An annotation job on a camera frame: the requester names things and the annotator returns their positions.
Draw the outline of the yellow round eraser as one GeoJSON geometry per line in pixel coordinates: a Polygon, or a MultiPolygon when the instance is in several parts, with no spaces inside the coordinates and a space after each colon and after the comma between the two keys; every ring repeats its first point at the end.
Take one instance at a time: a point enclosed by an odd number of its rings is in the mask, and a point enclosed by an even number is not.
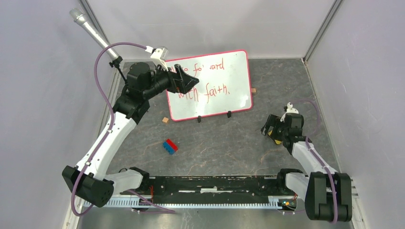
{"type": "Polygon", "coordinates": [[[279,133],[277,131],[271,130],[268,132],[267,136],[274,142],[274,144],[282,144],[282,140],[279,139],[279,133]]]}

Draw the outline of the pink framed whiteboard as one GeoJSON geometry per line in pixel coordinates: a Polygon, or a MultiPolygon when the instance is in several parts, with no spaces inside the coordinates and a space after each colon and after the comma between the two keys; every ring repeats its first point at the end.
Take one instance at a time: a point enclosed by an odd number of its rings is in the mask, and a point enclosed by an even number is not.
{"type": "Polygon", "coordinates": [[[184,121],[198,117],[246,111],[253,98],[245,50],[227,51],[167,61],[174,70],[179,64],[199,82],[187,94],[168,92],[171,119],[184,121]]]}

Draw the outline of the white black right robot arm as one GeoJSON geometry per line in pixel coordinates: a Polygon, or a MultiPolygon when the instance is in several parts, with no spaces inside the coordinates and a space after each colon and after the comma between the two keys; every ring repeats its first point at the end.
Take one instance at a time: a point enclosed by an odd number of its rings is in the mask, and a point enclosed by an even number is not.
{"type": "Polygon", "coordinates": [[[311,220],[349,222],[352,179],[326,163],[310,138],[303,135],[303,125],[303,115],[289,112],[282,117],[269,115],[261,128],[263,135],[282,144],[305,170],[285,172],[276,181],[276,189],[282,195],[293,191],[303,199],[306,215],[311,220]]]}

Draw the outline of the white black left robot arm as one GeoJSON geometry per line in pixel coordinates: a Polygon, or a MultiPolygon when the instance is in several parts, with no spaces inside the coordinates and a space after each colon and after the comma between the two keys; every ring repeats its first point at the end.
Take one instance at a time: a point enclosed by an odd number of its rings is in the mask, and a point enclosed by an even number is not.
{"type": "Polygon", "coordinates": [[[108,175],[111,160],[150,108],[151,98],[162,92],[187,94],[198,83],[199,79],[188,75],[179,64],[168,70],[160,65],[152,69],[145,62],[131,65],[102,134],[74,167],[66,166],[62,171],[73,196],[101,208],[113,195],[128,189],[141,195],[147,193],[150,188],[150,181],[144,178],[147,172],[129,169],[108,175]]]}

